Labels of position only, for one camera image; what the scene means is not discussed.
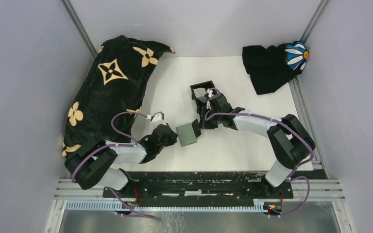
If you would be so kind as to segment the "green leather card holder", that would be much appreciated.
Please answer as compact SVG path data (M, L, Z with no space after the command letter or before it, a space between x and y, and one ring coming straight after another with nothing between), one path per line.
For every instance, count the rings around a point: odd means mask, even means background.
M181 147L186 147L194 143L197 143L198 140L191 123L177 126L176 131L178 134Z

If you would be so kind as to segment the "black plastic bin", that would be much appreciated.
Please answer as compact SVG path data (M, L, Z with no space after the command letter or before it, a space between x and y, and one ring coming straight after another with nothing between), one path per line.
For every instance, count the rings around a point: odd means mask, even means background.
M213 81L207 81L203 83L198 83L190 86L191 98L195 101L196 111L198 114L198 122L201 123L204 119L204 116L208 110L208 99L210 92L213 91L213 94L216 94L216 88Z

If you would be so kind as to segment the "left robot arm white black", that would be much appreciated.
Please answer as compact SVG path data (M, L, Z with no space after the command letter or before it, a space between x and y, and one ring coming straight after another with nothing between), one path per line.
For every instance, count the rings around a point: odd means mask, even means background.
M127 173L113 164L144 164L157 157L165 147L177 142L176 134L168 124L158 125L151 134L138 144L113 143L94 136L69 155L64 166L71 173L71 181L81 189L88 190L96 185L113 188L121 197L132 194L133 184Z

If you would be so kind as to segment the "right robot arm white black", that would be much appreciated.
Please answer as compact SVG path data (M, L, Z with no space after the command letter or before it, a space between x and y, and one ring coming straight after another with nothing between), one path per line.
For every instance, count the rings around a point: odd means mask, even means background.
M316 144L299 119L292 114L271 117L253 113L245 108L233 108L223 93L192 94L199 115L198 130L212 130L223 126L267 138L275 155L275 162L264 177L261 192L274 198L280 185L289 181L299 166L313 157Z

